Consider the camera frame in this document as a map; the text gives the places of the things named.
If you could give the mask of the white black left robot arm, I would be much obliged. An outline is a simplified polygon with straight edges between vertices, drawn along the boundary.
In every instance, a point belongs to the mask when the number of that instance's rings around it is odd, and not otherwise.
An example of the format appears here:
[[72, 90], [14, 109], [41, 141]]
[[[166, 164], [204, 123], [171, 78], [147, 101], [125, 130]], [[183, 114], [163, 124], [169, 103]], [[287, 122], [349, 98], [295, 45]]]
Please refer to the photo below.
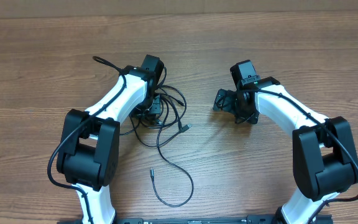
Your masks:
[[117, 83], [100, 101], [65, 116], [47, 175], [53, 185], [77, 192], [83, 212], [78, 223], [114, 223], [109, 184], [117, 169], [120, 127], [132, 112], [152, 107], [164, 68], [152, 55], [139, 67], [117, 67]]

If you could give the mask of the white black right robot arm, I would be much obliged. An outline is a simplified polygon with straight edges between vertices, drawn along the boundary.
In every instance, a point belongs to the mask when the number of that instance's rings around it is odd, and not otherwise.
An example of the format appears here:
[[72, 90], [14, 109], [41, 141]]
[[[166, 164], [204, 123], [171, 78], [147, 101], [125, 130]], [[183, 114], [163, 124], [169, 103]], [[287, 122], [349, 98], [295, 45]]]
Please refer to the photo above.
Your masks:
[[233, 65], [236, 89], [217, 92], [213, 110], [241, 124], [269, 117], [292, 140], [296, 189], [273, 215], [248, 215], [246, 223], [332, 223], [320, 211], [330, 203], [358, 200], [358, 156], [349, 122], [329, 118], [300, 103], [275, 78], [261, 78], [252, 62]]

